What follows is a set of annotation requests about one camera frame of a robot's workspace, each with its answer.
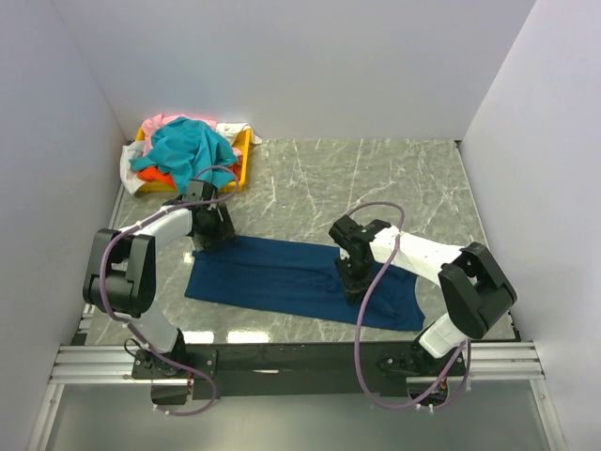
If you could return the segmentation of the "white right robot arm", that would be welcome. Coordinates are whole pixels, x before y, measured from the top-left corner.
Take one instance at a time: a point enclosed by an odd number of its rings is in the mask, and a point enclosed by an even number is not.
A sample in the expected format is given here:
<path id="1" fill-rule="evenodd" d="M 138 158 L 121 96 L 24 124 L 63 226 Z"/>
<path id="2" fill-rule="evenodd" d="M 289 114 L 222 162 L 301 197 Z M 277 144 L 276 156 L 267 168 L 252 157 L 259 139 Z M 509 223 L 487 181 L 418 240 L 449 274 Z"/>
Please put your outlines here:
<path id="1" fill-rule="evenodd" d="M 429 241 L 382 220 L 360 225 L 347 215 L 331 226 L 329 235 L 341 248 L 335 265 L 347 301 L 360 306 L 356 349 L 367 310 L 364 304 L 381 280 L 372 270 L 375 264 L 384 270 L 399 268 L 440 288 L 446 313 L 409 345 L 408 352 L 393 360 L 416 375 L 432 375 L 450 365 L 459 345 L 483 338 L 516 302 L 515 289 L 479 242 L 461 247 Z"/>

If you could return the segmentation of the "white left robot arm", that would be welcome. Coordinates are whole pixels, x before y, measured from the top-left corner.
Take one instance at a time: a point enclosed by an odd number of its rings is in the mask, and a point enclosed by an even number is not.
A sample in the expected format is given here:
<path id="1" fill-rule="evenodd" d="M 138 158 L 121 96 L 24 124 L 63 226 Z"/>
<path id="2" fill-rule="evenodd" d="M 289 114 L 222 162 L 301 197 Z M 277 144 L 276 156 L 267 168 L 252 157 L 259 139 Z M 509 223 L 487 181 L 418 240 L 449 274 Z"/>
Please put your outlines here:
<path id="1" fill-rule="evenodd" d="M 103 228 L 92 241 L 83 284 L 86 303 L 122 323 L 138 337 L 154 366 L 168 378 L 188 364 L 183 333 L 155 304 L 156 257 L 180 238 L 192 239 L 198 251 L 211 251 L 236 237 L 225 204 L 213 184 L 193 180 L 184 194 L 157 212 L 122 229 Z"/>

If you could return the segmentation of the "dark blue t-shirt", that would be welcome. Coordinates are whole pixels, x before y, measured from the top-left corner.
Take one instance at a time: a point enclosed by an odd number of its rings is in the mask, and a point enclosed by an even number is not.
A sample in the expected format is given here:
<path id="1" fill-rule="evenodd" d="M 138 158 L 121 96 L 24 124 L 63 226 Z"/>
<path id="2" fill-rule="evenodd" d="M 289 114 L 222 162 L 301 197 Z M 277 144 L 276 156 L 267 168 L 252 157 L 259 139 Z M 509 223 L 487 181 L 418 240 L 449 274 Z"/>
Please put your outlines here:
<path id="1" fill-rule="evenodd" d="M 254 310 L 354 324 L 334 260 L 337 247 L 238 236 L 216 251 L 199 251 L 185 296 Z M 367 327 L 400 332 L 422 330 L 416 276 L 391 267 L 379 281 L 363 315 Z"/>

